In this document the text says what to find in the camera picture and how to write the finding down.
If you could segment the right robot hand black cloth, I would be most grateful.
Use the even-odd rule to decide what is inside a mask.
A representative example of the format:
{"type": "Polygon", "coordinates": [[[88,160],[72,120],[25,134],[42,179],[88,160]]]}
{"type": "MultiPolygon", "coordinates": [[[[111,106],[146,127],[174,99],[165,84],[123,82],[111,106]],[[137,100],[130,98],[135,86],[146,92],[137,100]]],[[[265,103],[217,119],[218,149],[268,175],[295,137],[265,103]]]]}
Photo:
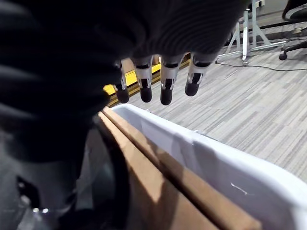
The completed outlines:
{"type": "Polygon", "coordinates": [[[125,158],[98,120],[119,62],[212,62],[247,0],[3,0],[0,227],[121,230],[125,158]]]}

